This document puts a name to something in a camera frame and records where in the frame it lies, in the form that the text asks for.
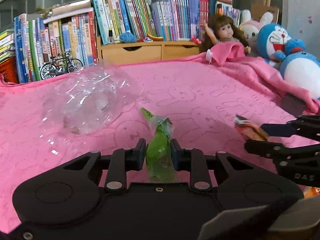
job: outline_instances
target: wall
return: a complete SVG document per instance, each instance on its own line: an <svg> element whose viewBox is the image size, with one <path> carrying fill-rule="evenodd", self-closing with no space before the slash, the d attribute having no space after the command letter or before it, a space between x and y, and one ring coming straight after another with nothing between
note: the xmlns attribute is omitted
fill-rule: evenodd
<svg viewBox="0 0 320 240"><path fill-rule="evenodd" d="M283 22L286 18L288 32L293 38L302 39L306 44L306 51L320 58L320 0L283 2L283 8L287 8Z"/></svg>

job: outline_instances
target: cardboard box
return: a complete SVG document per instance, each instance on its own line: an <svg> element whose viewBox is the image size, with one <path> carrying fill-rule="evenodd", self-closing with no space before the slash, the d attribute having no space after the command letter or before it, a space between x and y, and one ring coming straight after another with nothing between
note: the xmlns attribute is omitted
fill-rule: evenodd
<svg viewBox="0 0 320 240"><path fill-rule="evenodd" d="M255 4L251 5L251 17L255 21L259 22L261 17L266 12L271 12L273 14L273 20L272 20L273 23L277 23L278 22L279 8L263 5L263 4L260 4L260 3L255 3Z"/></svg>

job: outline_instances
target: stuffed animal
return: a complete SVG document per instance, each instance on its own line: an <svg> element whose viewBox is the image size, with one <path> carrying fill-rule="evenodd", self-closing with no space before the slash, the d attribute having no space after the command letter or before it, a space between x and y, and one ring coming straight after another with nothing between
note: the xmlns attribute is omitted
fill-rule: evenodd
<svg viewBox="0 0 320 240"><path fill-rule="evenodd" d="M251 56L258 56L257 51L257 37L260 29L266 25L271 23L273 20L273 14L270 12L266 12L259 22L251 20L251 12L249 10L243 10L241 14L241 24L239 25L239 29L244 32L244 36L249 43L252 51L250 53Z"/></svg>
<svg viewBox="0 0 320 240"><path fill-rule="evenodd" d="M299 40L290 40L285 53L275 53L276 59L282 61L279 71L289 84L309 90L312 98L320 99L320 60L303 51L304 45L299 47L299 43Z"/></svg>
<svg viewBox="0 0 320 240"><path fill-rule="evenodd" d="M261 57L272 67L279 69L280 62L276 59L276 51L284 52L284 47L291 36L281 25L270 23L261 28L257 38L257 50Z"/></svg>

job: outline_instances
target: blue yarn ball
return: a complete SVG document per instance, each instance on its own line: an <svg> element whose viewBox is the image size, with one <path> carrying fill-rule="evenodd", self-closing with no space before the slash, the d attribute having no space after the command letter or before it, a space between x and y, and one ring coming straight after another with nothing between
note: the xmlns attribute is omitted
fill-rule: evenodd
<svg viewBox="0 0 320 240"><path fill-rule="evenodd" d="M119 38L120 38L120 41L123 43L137 42L136 36L134 36L132 33L121 33Z"/></svg>

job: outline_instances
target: bicycle wheel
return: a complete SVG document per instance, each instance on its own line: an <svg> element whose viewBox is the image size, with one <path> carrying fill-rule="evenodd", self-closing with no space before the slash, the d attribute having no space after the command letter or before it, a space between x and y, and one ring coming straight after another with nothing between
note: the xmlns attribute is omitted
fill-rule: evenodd
<svg viewBox="0 0 320 240"><path fill-rule="evenodd" d="M81 60L73 58L67 66L68 73L79 70L83 66Z"/></svg>
<svg viewBox="0 0 320 240"><path fill-rule="evenodd" d="M40 75L41 75L42 79L56 77L56 76L58 76L58 68L57 68L57 66L48 62L48 63L44 64L43 67L41 68Z"/></svg>

